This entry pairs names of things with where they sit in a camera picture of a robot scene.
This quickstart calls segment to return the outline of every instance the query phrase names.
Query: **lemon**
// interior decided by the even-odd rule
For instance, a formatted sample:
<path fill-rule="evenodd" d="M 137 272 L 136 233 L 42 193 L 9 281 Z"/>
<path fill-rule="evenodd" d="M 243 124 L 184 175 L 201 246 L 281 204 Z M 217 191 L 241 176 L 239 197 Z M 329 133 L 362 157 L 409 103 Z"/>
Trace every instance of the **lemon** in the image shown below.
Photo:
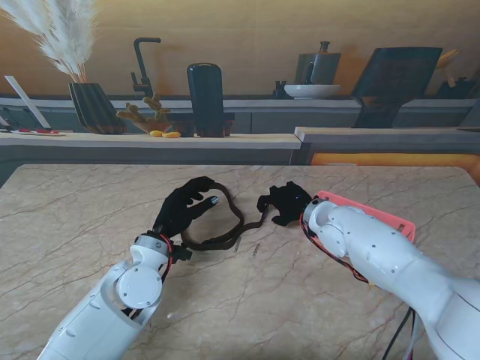
<path fill-rule="evenodd" d="M 180 137 L 180 136 L 181 136 L 181 134 L 176 133 L 175 131 L 172 132 L 172 133 L 163 133 L 163 137 L 167 137 L 167 138 Z"/>
<path fill-rule="evenodd" d="M 162 135 L 164 135 L 163 131 L 159 131 L 159 130 L 150 131 L 151 137 L 162 137 Z"/>

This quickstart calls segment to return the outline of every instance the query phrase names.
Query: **beige wall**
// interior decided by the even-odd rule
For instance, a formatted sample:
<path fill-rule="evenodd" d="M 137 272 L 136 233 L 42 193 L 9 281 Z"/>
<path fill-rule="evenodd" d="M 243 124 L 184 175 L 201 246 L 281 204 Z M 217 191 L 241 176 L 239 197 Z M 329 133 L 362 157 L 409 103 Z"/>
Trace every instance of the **beige wall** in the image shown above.
<path fill-rule="evenodd" d="M 429 46 L 462 53 L 451 65 L 469 76 L 479 65 L 480 2 L 476 0 L 99 0 L 98 40 L 88 78 L 107 94 L 133 94 L 140 77 L 133 41 L 142 45 L 148 76 L 163 94 L 188 94 L 186 67 L 214 62 L 225 94 L 268 94 L 275 80 L 295 76 L 299 53 L 321 40 L 342 52 L 335 79 L 348 93 L 376 47 Z M 30 94 L 67 94 L 69 79 L 35 48 L 30 34 L 0 19 L 0 74 Z M 443 80 L 436 74 L 430 90 Z M 11 92 L 0 79 L 0 92 Z"/>

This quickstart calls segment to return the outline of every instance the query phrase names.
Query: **black faucet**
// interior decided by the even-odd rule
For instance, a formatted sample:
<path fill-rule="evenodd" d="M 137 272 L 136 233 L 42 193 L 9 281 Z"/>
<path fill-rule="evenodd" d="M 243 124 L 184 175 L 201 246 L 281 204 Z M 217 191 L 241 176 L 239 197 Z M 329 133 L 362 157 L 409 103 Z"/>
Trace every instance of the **black faucet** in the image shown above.
<path fill-rule="evenodd" d="M 137 82 L 137 77 L 132 71 L 132 80 L 133 80 L 133 90 L 136 92 L 144 92 L 145 96 L 151 98 L 153 96 L 152 85 L 150 84 L 150 79 L 147 77 L 147 72 L 145 70 L 145 65 L 143 64 L 142 53 L 140 52 L 140 43 L 160 43 L 161 39 L 159 37 L 139 37 L 133 42 L 133 47 L 135 48 L 136 59 L 138 60 L 138 66 L 140 67 L 140 73 L 142 74 L 142 83 Z"/>

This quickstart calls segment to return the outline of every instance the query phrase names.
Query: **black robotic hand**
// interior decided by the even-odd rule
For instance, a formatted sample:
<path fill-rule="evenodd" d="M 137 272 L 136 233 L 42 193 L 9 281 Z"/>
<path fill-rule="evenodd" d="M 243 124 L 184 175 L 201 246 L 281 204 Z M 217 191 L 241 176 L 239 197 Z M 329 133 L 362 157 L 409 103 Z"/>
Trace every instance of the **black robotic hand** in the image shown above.
<path fill-rule="evenodd" d="M 202 200 L 203 195 L 210 190 L 214 181 L 206 176 L 192 178 L 187 184 L 175 189 L 163 202 L 162 209 L 153 225 L 154 233 L 162 233 L 169 238 L 186 230 L 193 219 L 197 219 L 204 212 L 218 203 L 216 196 L 188 207 L 194 200 Z"/>
<path fill-rule="evenodd" d="M 311 196 L 293 181 L 288 181 L 285 186 L 270 187 L 270 195 L 262 195 L 258 199 L 256 208 L 264 212 L 269 204 L 278 209 L 280 215 L 271 220 L 277 225 L 285 227 L 288 223 L 298 220 L 300 215 L 312 200 Z"/>

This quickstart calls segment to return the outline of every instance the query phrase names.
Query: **brown strap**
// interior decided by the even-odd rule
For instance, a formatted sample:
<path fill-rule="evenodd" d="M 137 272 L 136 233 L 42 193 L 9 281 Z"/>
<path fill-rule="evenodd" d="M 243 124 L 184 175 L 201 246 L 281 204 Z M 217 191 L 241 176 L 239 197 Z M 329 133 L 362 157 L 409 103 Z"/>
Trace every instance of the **brown strap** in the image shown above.
<path fill-rule="evenodd" d="M 196 251 L 208 251 L 208 250 L 226 250 L 230 249 L 239 239 L 240 235 L 247 230 L 258 229 L 262 226 L 263 221 L 265 220 L 269 209 L 267 208 L 263 213 L 259 221 L 253 223 L 245 224 L 245 217 L 239 208 L 236 207 L 233 202 L 232 196 L 226 187 L 222 184 L 214 182 L 210 187 L 210 190 L 215 189 L 221 191 L 228 201 L 228 206 L 232 213 L 238 218 L 238 223 L 230 231 L 224 233 L 223 235 L 217 236 L 216 238 L 210 238 L 202 242 L 192 241 L 190 236 L 186 231 L 182 232 L 181 240 L 183 241 L 182 246 L 190 248 Z"/>

